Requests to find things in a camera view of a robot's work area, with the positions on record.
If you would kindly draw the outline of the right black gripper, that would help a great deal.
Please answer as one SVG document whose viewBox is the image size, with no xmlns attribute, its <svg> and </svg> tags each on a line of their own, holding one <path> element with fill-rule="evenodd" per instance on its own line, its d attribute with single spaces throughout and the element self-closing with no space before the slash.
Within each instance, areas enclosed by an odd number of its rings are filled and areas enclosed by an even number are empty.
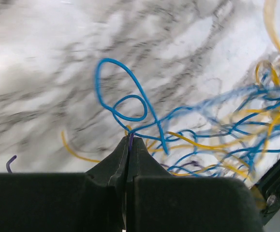
<svg viewBox="0 0 280 232">
<path fill-rule="evenodd" d="M 280 210 L 280 159 L 251 187 L 251 193 L 266 225 Z"/>
</svg>

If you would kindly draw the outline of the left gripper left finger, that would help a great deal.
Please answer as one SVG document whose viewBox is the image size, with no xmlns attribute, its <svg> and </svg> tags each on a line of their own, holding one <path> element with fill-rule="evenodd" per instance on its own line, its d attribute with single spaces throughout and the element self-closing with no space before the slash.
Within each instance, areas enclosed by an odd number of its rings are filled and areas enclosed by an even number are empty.
<svg viewBox="0 0 280 232">
<path fill-rule="evenodd" d="M 129 138 L 84 173 L 0 174 L 0 232 L 120 232 Z"/>
</svg>

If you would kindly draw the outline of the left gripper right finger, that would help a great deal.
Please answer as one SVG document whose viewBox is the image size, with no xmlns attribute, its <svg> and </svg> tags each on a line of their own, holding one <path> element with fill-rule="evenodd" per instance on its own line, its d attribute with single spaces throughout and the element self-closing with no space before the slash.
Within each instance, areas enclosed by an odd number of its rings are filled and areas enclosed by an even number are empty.
<svg viewBox="0 0 280 232">
<path fill-rule="evenodd" d="M 230 177 L 174 177 L 134 138 L 126 182 L 129 232 L 261 232 L 254 198 Z"/>
</svg>

